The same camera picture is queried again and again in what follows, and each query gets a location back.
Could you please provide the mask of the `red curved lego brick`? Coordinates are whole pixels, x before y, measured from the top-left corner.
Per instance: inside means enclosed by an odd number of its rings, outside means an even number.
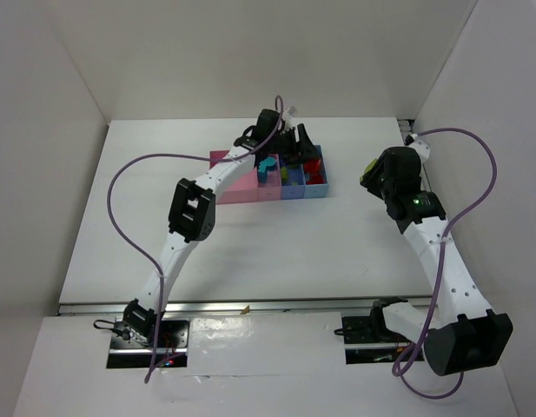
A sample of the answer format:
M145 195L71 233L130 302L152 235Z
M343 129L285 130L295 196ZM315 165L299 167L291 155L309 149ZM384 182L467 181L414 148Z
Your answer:
M318 175L321 172L321 159L312 159L305 162L303 169L306 174Z

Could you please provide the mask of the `teal lego base brick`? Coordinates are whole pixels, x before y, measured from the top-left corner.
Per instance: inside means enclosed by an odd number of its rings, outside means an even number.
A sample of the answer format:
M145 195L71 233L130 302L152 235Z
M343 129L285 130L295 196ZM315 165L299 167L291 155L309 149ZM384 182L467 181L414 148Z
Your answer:
M268 180L269 171L268 170L257 170L258 183L266 183Z

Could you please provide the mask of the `teal curved lego brick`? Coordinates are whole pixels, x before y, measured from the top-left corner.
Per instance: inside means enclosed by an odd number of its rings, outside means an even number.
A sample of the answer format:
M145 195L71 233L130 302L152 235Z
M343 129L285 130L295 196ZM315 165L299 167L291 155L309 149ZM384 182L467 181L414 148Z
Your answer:
M272 156L268 156L262 160L258 166L258 172L269 172L275 170L277 166L277 161Z

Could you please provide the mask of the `red curved lego top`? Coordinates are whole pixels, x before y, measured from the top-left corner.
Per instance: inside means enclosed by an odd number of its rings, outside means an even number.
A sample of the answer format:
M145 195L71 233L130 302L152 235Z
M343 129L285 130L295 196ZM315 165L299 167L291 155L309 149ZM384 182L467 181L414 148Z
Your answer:
M316 173L316 174L310 174L308 178L308 184L309 185L317 185L317 184L324 184L325 179L322 174Z

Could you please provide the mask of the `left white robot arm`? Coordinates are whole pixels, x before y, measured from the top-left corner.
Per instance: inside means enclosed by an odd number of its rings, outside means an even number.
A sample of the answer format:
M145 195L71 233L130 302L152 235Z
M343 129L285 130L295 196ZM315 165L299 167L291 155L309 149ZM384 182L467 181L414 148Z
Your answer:
M182 178L168 213L168 231L160 258L140 248L122 231L121 237L153 265L153 273L142 292L123 310L122 321L147 345L159 333L159 322L169 293L182 267L199 242L205 241L215 226L217 200L238 180L258 172L271 155L293 164L310 162L319 155L305 126L294 124L295 109L263 109L254 125L235 139L222 157L210 158L213 166L195 179Z

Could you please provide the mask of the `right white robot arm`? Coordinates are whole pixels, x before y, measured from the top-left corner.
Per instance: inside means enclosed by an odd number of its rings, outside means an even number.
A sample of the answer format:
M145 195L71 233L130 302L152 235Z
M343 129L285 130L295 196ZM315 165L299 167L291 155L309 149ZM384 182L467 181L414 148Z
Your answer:
M360 184L380 198L388 216L410 244L427 276L437 318L428 318L400 297L375 301L376 332L420 343L439 376L496 365L513 332L507 314L497 314L478 290L451 236L438 196L421 185L429 147L415 141L385 149L367 167Z

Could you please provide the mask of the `periwinkle blue bin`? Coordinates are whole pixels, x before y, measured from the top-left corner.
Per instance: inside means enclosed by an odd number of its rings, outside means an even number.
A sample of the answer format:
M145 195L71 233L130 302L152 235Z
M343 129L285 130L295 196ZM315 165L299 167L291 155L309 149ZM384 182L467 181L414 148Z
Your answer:
M281 178L281 168L286 167L280 158L280 178ZM303 172L303 167L301 165L300 170L289 170L289 181L288 184L281 183L281 199L282 200L293 200L293 199L302 199L304 197L306 180L305 174Z

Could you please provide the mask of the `small pink bin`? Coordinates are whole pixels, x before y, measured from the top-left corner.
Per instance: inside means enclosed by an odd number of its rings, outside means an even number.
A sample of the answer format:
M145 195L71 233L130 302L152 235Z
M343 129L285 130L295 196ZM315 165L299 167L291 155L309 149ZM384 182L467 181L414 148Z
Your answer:
M279 158L275 154L270 154L277 161L277 166L275 170L269 171L268 180L266 183L258 183L257 170L256 167L256 178L257 178L257 200L259 202L266 201L275 201L281 199L281 178L280 178L280 163Z

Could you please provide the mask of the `light blue bin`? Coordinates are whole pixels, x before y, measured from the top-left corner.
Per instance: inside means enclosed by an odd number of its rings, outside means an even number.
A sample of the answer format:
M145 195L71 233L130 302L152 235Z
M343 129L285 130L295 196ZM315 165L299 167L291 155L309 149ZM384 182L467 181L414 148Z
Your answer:
M327 175L326 170L325 170L323 153L322 153L320 145L316 145L315 147L318 150L319 159L321 159L321 172L320 172L320 174L323 175L323 177L325 179L325 183L324 184L317 184L317 185L309 185L308 184L309 174L306 174L304 172L304 170L303 170L303 172L305 174L306 188L305 188L304 197L302 199L325 198L327 193L328 193L328 175Z

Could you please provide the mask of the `large pink bin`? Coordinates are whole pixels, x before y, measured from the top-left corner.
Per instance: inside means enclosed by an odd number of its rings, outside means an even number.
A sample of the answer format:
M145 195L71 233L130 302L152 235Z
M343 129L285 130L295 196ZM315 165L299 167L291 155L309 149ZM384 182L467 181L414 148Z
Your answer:
M258 199L258 180L255 167L255 156L247 156L241 160L237 160L238 170L230 171L230 179L223 181L218 180L218 174L221 172L215 168L215 165L221 159L229 159L235 153L229 150L211 150L209 157L209 177L212 177L211 182L216 186L215 198L218 205L234 204L244 202L256 202Z

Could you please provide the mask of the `aluminium rail right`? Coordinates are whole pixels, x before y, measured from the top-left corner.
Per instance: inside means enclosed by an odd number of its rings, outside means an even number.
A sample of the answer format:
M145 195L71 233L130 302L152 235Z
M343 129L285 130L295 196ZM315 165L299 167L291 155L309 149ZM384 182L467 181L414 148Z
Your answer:
M402 135L407 136L413 132L414 121L412 119L398 119L397 123Z

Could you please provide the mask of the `aluminium rail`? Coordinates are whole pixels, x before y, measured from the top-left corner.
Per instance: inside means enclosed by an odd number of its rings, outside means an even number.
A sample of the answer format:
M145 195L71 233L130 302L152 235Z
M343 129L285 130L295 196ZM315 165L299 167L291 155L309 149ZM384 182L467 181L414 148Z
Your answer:
M407 136L413 132L414 121L412 119L398 119L397 123L402 135Z
M170 302L166 314L259 314L259 313L293 313L339 311L346 314L351 312L369 311L373 303L380 297L366 298L323 298L323 299L278 299L252 301L189 301ZM76 303L61 304L58 316L78 315L120 315L125 309L121 303Z

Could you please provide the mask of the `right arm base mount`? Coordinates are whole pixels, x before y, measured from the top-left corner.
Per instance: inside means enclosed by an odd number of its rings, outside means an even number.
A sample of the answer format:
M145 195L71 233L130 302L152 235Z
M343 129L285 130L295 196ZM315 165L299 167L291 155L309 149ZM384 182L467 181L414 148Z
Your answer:
M375 301L369 315L351 315L341 318L341 327L334 335L345 345L348 365L393 363L412 344L406 337L388 330L384 324L383 308L406 303L401 297Z

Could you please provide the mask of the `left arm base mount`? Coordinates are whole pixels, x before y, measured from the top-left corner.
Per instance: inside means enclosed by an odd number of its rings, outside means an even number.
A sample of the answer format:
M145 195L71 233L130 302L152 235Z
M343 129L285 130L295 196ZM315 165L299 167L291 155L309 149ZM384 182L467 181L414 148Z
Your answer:
M144 369L149 367L154 341L149 341L121 320L95 320L93 328L110 333L107 369ZM159 368L188 365L189 320L161 322L155 364Z

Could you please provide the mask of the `aluminium rail front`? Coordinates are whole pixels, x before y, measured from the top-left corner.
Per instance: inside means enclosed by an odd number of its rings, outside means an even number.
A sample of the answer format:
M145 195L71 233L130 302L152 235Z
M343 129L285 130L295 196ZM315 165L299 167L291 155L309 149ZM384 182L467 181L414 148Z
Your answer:
M351 312L369 311L373 303L380 297L366 298L323 298L323 299L278 299L252 301L189 301L170 302L166 314L259 314L259 313L293 313L339 311L346 314ZM121 303L76 303L61 304L58 316L78 315L120 315L125 309Z

